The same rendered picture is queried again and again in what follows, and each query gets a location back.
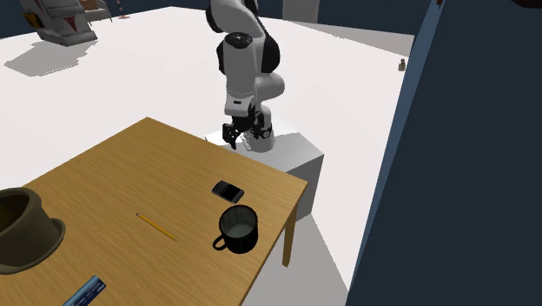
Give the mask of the grey robot stand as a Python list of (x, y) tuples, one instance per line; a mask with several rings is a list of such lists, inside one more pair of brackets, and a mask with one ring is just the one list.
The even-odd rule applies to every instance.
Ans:
[(243, 143), (237, 144), (236, 152), (307, 181), (307, 187), (298, 203), (296, 220), (300, 221), (311, 214), (324, 153), (310, 143), (301, 133), (295, 132), (276, 136), (274, 147), (268, 152), (248, 151)]

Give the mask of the yellow pencil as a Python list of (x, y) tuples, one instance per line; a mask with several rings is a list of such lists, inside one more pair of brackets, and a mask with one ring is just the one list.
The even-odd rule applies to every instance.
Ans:
[(141, 213), (139, 212), (136, 212), (135, 213), (136, 216), (140, 217), (145, 223), (148, 223), (150, 226), (152, 226), (153, 228), (155, 228), (156, 230), (159, 230), (161, 233), (163, 233), (165, 236), (167, 236), (168, 238), (178, 242), (178, 239), (173, 236), (171, 233), (167, 232), (164, 228), (162, 228), (161, 226), (157, 225), (156, 223), (152, 222), (151, 220), (149, 220), (147, 217), (145, 217), (144, 215), (142, 215)]

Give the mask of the black phone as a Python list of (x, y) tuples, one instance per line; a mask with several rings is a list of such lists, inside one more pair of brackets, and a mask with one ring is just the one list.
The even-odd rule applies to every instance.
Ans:
[(231, 183), (218, 182), (211, 190), (213, 194), (231, 203), (238, 203), (244, 195), (244, 191)]

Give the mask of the olive brown hat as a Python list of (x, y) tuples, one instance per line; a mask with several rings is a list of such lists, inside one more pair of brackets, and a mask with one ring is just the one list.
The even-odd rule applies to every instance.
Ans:
[(37, 266), (56, 251), (65, 233), (64, 222), (49, 217), (35, 191), (0, 190), (0, 275)]

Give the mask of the wooden table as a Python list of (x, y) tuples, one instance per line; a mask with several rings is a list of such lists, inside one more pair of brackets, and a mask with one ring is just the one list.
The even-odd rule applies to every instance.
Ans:
[[(228, 207), (211, 191), (222, 180), (258, 216), (258, 242), (244, 255), (212, 246)], [(92, 276), (106, 288), (90, 306), (240, 306), (279, 238), (290, 255), (306, 183), (144, 118), (30, 188), (66, 233), (43, 263), (0, 276), (0, 306), (62, 306)]]

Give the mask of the white grey model aircraft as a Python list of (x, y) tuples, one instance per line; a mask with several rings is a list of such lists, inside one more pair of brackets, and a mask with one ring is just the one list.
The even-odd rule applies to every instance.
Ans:
[(97, 39), (78, 0), (17, 0), (23, 16), (44, 41), (62, 46)]

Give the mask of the black mug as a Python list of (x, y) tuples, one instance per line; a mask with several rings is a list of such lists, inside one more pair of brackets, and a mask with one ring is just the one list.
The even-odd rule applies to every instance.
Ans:
[(236, 204), (227, 208), (218, 222), (221, 234), (214, 240), (215, 250), (228, 249), (235, 254), (245, 254), (257, 244), (258, 217), (247, 205)]

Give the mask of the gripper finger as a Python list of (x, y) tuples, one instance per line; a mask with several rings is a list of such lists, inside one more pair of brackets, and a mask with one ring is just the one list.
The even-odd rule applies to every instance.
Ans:
[(222, 125), (222, 139), (228, 143), (230, 147), (236, 149), (236, 140), (241, 134), (238, 126), (235, 123), (224, 123)]

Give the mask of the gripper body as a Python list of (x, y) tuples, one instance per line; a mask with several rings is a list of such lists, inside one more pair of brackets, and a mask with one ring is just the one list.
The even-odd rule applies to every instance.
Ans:
[(233, 116), (232, 124), (236, 131), (244, 132), (254, 126), (255, 120), (255, 113), (249, 112), (247, 116)]

